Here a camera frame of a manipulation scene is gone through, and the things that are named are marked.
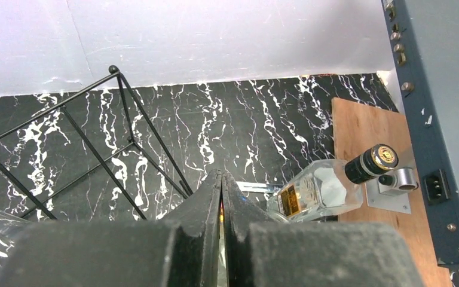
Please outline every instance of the liquor bottle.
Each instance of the liquor bottle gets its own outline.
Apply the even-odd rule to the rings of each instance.
[[[378,144],[351,161],[316,160],[267,202],[267,212],[289,222],[311,221],[361,207],[366,181],[397,167],[393,148]]]

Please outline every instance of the bolt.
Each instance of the bolt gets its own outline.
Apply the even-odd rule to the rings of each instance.
[[[413,91],[414,90],[414,84],[410,82],[405,82],[400,86],[400,89],[403,91]]]
[[[390,40],[399,40],[400,37],[401,37],[400,33],[393,32],[393,33],[391,33]]]
[[[446,228],[451,232],[454,232],[455,230],[457,230],[457,226],[454,223],[448,224]]]
[[[404,52],[405,50],[405,47],[403,44],[396,44],[394,47],[393,47],[393,51],[394,52]]]

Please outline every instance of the black marble surface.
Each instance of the black marble surface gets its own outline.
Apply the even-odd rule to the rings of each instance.
[[[374,74],[135,91],[193,190],[211,169],[228,170],[238,181],[285,184],[311,161],[333,158],[333,97],[396,111]],[[70,95],[0,97],[0,133]],[[123,103],[117,91],[91,91],[68,103],[67,109],[103,158],[128,143]],[[129,113],[137,141],[178,181],[135,104],[130,104]],[[0,161],[39,199],[46,199],[97,164],[60,111],[0,140]],[[130,148],[108,164],[148,219],[162,218],[182,203],[180,194],[138,150]],[[264,199],[262,194],[249,197]],[[21,215],[32,206],[0,173],[0,209]],[[102,168],[49,200],[47,207],[64,221],[139,218]],[[27,217],[31,221],[46,218],[38,210]],[[452,275],[453,281],[459,282],[459,273]]]

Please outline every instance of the wire rack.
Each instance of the wire rack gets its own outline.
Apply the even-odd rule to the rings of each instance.
[[[42,113],[34,116],[33,118],[31,118],[30,120],[27,120],[25,121],[24,123],[21,123],[19,124],[18,126],[12,128],[12,129],[9,129],[7,130],[6,132],[3,132],[0,134],[0,139],[26,127],[27,125],[29,125],[30,123],[48,115],[49,113],[59,109],[63,114],[64,116],[68,119],[68,121],[71,123],[72,127],[76,130],[76,133],[81,137],[81,139],[83,140],[83,142],[85,143],[85,145],[90,149],[90,151],[93,153],[93,155],[97,158],[99,164],[97,164],[96,166],[92,167],[91,169],[89,169],[87,172],[83,173],[82,175],[80,175],[79,177],[75,178],[73,181],[70,181],[70,183],[66,184],[65,186],[61,187],[59,190],[55,191],[54,193],[52,193],[52,195],[50,195],[48,198],[46,198],[45,200],[43,201],[40,201],[36,196],[34,196],[31,191],[29,191],[1,162],[0,162],[0,171],[2,172],[2,174],[7,177],[27,198],[29,198],[35,205],[35,207],[31,208],[31,209],[28,209],[21,217],[25,217],[27,216],[28,214],[30,214],[31,212],[33,212],[35,209],[40,209],[41,211],[43,211],[50,219],[57,219],[51,212],[50,210],[48,210],[45,206],[45,203],[47,201],[49,201],[49,199],[53,198],[54,196],[60,194],[60,193],[63,193],[64,191],[68,190],[71,186],[75,185],[78,181],[80,181],[81,179],[83,179],[85,176],[87,176],[89,173],[95,171],[96,169],[98,169],[99,167],[103,167],[104,170],[108,173],[108,175],[110,176],[110,178],[113,180],[113,182],[117,185],[117,187],[122,191],[122,194],[126,197],[127,201],[129,201],[129,203],[133,206],[133,208],[136,210],[136,212],[138,213],[138,215],[142,218],[142,219],[145,219],[146,220],[146,217],[145,215],[143,214],[143,212],[138,208],[138,206],[136,205],[136,203],[134,202],[134,200],[129,196],[129,193],[126,191],[126,189],[124,188],[124,186],[118,181],[118,179],[115,177],[115,174],[110,170],[110,168],[108,167],[108,165],[106,164],[109,160],[111,160],[113,157],[115,156],[118,156],[121,152],[127,150],[128,148],[131,148],[131,147],[135,147],[138,149],[139,152],[141,152],[143,154],[143,156],[152,164],[152,166],[154,166],[158,172],[160,172],[166,181],[168,181],[172,186],[173,188],[179,193],[182,195],[182,197],[184,199],[187,199],[191,194],[192,194],[192,190],[191,188],[189,187],[189,184],[187,183],[187,180],[185,179],[182,171],[180,170],[179,166],[177,165],[177,163],[175,162],[175,160],[173,159],[170,151],[168,150],[168,147],[166,147],[166,145],[164,144],[163,140],[161,139],[161,136],[159,135],[159,133],[157,132],[157,130],[155,129],[152,121],[150,120],[150,118],[148,117],[147,113],[145,112],[145,110],[143,109],[143,106],[141,105],[138,97],[136,96],[136,94],[134,93],[133,89],[131,89],[131,86],[129,85],[129,83],[127,82],[125,76],[120,72],[120,70],[112,65],[108,68],[108,71],[109,71],[109,75],[102,78],[101,80],[98,80],[96,81],[95,83],[87,86],[86,88],[80,90],[79,92],[77,92],[76,94],[74,94],[73,96],[65,99],[64,101],[58,103],[57,105],[54,105],[52,106],[51,108],[48,108],[46,109],[45,111],[43,111]],[[110,155],[108,158],[102,158],[101,155],[97,152],[97,150],[95,149],[95,147],[93,146],[93,144],[90,142],[90,140],[88,139],[87,135],[82,131],[82,129],[80,128],[80,126],[77,124],[77,122],[73,119],[73,117],[71,116],[71,114],[69,113],[68,109],[66,108],[66,104],[71,102],[72,100],[82,96],[83,94],[85,94],[86,92],[102,85],[103,83],[106,83],[108,81],[110,81],[111,79],[114,79],[116,78],[117,79],[117,83],[118,83],[118,89],[119,89],[119,93],[120,93],[120,97],[122,99],[122,104],[123,104],[123,109],[124,109],[124,112],[125,112],[125,115],[126,115],[126,120],[127,120],[127,125],[128,125],[128,132],[129,132],[129,137],[127,138],[128,140],[128,144],[126,146],[124,146],[123,148],[119,149],[118,151],[116,151],[115,153],[113,153],[112,155]],[[179,174],[180,176],[180,187],[175,183],[175,181],[172,180],[172,178],[152,159],[152,157],[144,150],[144,148],[138,143],[135,141],[135,137],[134,137],[134,133],[133,133],[133,129],[132,129],[132,126],[131,126],[131,119],[129,117],[129,111],[128,111],[128,106],[127,106],[127,103],[126,103],[126,97],[124,96],[124,86],[126,87],[126,90],[129,92],[129,94],[131,94],[131,97],[133,98],[133,101],[135,102],[136,106],[138,107],[138,110],[139,112],[143,115],[145,121],[147,122],[147,124],[149,125],[150,129],[152,130],[154,136],[157,138],[157,140],[159,141],[161,147],[163,148],[164,152],[166,153],[166,156],[168,156],[168,158],[170,159],[170,161],[172,162],[172,165],[173,167],[175,168],[175,171],[177,171],[177,173]]]

